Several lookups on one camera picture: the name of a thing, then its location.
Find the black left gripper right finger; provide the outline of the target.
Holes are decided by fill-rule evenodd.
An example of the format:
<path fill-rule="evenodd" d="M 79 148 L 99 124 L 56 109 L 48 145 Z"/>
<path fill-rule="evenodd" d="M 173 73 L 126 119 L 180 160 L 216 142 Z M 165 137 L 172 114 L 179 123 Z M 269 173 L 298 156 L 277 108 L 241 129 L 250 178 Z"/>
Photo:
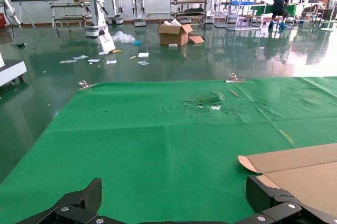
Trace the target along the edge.
<path fill-rule="evenodd" d="M 303 204 L 290 192 L 246 179 L 246 199 L 255 214 L 237 223 L 336 223 L 336 217 Z"/>

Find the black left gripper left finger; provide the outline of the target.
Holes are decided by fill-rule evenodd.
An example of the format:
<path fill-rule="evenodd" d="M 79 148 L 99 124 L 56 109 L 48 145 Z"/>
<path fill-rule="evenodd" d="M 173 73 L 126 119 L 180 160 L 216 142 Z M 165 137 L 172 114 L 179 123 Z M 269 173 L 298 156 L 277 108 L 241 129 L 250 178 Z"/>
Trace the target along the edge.
<path fill-rule="evenodd" d="M 102 179 L 95 178 L 85 189 L 64 194 L 49 209 L 19 223 L 121 223 L 98 214 L 102 195 Z"/>

